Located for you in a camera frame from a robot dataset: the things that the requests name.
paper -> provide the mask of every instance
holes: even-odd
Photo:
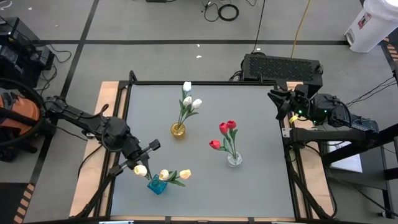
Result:
[[[337,143],[339,143],[339,141],[328,142],[329,145],[333,145],[333,144],[337,144]],[[346,142],[342,142],[341,144],[339,144],[337,146],[328,146],[328,152],[333,152],[333,151],[335,151],[343,146],[347,146],[349,144],[351,144],[351,142],[346,141]],[[351,156],[349,158],[333,162],[330,167],[335,168],[335,169],[343,169],[343,170],[362,173],[361,156],[359,156],[359,154],[357,154],[357,155]]]

vase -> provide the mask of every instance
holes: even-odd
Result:
[[[184,139],[185,137],[185,125],[181,124],[178,128],[178,123],[174,123],[170,128],[171,133],[177,140]]]
[[[155,194],[160,195],[167,187],[167,182],[159,180],[159,175],[155,175],[154,178],[149,182],[148,188],[151,189]]]
[[[243,158],[242,158],[241,153],[236,151],[236,158],[234,158],[234,156],[232,156],[230,153],[228,153],[227,161],[228,161],[228,165],[230,167],[237,167],[238,165],[240,165],[242,163]]]

tulip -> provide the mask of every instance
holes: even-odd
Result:
[[[184,106],[188,106],[188,105],[190,105],[191,103],[192,103],[192,97],[191,97],[191,96],[186,97],[186,98],[184,99],[184,101],[182,102],[182,104],[183,104]]]
[[[159,174],[159,180],[167,180],[169,178],[169,171],[162,170]]]
[[[209,142],[210,147],[212,147],[213,149],[219,150],[221,147],[221,144],[218,140],[212,140]]]
[[[191,82],[185,82],[184,85],[182,86],[182,89],[184,90],[185,93],[191,91],[192,90]]]
[[[220,131],[222,134],[228,133],[228,126],[226,125],[226,123],[222,122],[220,124]]]
[[[195,99],[195,101],[192,103],[192,108],[197,109],[201,105],[201,99]]]
[[[236,122],[235,122],[234,120],[228,121],[228,122],[226,123],[226,125],[227,125],[227,127],[228,127],[229,129],[234,129],[234,128],[236,128]]]
[[[147,175],[147,168],[144,165],[137,165],[134,168],[134,173],[138,176],[145,177]]]
[[[187,180],[191,176],[191,170],[181,170],[180,178],[183,180]]]

white container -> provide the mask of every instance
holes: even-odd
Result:
[[[369,52],[398,27],[398,0],[365,0],[345,33],[354,52]]]

floor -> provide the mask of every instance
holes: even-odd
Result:
[[[262,0],[254,7],[245,1],[232,2],[239,8],[239,17],[233,22],[207,22],[201,2],[194,0],[167,4],[19,0],[1,15],[20,17],[40,39],[48,40],[57,50],[72,52],[71,60],[55,64],[58,76],[44,95],[66,95],[70,105],[92,113],[101,82],[127,80],[130,70],[139,80],[227,80],[253,48],[262,6]],[[267,0],[258,51],[289,57],[305,5],[306,0]],[[207,13],[209,19],[216,15],[213,10]],[[325,72],[320,92],[338,95],[345,102],[392,75],[380,46],[356,54],[339,41],[344,40],[344,32],[360,10],[359,0],[313,0],[298,39],[318,41],[301,42],[294,53],[296,58],[321,61]],[[58,56],[63,59],[67,54]],[[390,87],[353,105],[351,111],[375,119],[385,128],[398,122],[398,98],[389,97],[396,94],[397,88]],[[63,121],[58,125],[80,132]],[[38,139],[36,145],[40,147],[42,142]],[[44,144],[50,144],[48,151],[21,153],[13,163],[0,163],[0,182],[35,184],[25,222],[67,218],[72,204],[85,142],[59,131]],[[397,167],[395,155],[387,151],[386,155],[387,166]],[[377,217],[380,209],[354,190],[330,184],[340,220],[397,223]],[[391,189],[398,189],[398,181],[391,182]],[[380,190],[363,191],[382,203]],[[392,196],[398,208],[398,192],[392,191]]]

